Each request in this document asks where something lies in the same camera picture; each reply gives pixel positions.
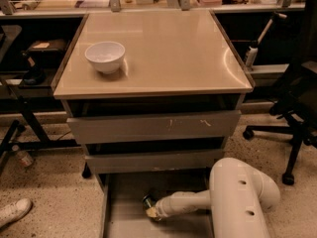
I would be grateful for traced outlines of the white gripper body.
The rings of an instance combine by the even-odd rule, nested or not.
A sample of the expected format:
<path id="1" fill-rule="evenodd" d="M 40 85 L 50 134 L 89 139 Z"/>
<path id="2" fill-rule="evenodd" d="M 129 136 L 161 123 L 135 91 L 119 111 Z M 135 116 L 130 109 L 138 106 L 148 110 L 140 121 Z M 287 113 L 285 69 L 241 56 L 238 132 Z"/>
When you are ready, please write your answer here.
<path id="1" fill-rule="evenodd" d="M 170 197 L 164 197 L 156 202 L 155 205 L 156 216 L 158 218 L 168 218 L 173 214 L 172 207 L 170 206 Z"/>

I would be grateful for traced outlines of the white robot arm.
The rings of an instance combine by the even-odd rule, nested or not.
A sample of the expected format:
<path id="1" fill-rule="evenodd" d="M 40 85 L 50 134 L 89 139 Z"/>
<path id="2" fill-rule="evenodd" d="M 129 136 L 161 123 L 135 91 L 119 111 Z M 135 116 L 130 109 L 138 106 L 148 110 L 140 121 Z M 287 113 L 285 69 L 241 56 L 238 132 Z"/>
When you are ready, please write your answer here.
<path id="1" fill-rule="evenodd" d="M 235 158 L 216 162 L 209 188 L 177 191 L 156 202 L 143 199 L 147 216 L 155 221 L 208 209 L 214 238 L 270 238 L 264 213 L 280 202 L 280 191 L 267 174 Z"/>

